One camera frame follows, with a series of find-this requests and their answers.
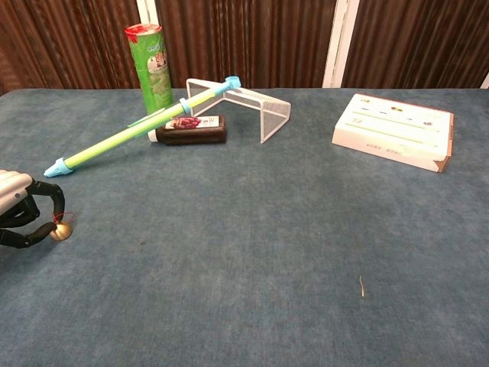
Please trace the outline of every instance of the red lid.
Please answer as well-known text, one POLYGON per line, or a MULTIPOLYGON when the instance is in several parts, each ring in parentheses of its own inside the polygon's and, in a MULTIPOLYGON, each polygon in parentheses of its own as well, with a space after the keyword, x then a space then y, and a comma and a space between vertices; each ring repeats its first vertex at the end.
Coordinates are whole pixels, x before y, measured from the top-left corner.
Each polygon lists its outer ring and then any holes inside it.
POLYGON ((158 24, 135 24, 125 29, 129 41, 138 42, 138 36, 146 34, 155 34, 161 31, 161 26, 158 24))

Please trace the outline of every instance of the gold bell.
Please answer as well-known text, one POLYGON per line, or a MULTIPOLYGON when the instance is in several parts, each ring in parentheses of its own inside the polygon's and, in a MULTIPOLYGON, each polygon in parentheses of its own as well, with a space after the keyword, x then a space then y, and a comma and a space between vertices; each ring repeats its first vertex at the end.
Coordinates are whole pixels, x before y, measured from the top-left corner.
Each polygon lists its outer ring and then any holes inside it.
POLYGON ((56 229, 50 232, 55 241, 64 241, 73 233, 73 227, 67 222, 56 223, 56 229))

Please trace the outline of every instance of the green pringles can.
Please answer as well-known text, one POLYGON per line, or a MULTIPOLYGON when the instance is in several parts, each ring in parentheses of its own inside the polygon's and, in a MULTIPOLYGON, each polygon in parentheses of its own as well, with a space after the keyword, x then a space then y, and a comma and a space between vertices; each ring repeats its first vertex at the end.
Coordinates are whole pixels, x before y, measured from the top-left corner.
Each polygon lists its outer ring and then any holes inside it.
POLYGON ((125 29, 149 114, 173 105, 167 52, 161 26, 136 24, 125 29))

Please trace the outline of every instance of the small stick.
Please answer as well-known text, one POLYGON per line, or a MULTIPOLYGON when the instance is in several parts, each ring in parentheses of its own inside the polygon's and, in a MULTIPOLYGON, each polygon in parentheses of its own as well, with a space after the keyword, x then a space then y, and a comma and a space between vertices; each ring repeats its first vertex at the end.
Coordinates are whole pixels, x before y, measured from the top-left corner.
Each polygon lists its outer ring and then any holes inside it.
POLYGON ((364 284, 361 282, 361 275, 360 275, 360 287, 361 287, 361 297, 365 297, 365 292, 364 292, 364 284))

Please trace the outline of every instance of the white cardboard box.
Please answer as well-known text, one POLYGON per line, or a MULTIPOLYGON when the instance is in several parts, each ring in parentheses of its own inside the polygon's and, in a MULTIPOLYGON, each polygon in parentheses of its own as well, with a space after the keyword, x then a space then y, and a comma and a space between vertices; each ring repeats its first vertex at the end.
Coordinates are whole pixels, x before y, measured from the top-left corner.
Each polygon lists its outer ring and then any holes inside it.
POLYGON ((443 172, 452 156, 454 115, 405 102, 355 94, 332 143, 443 172))

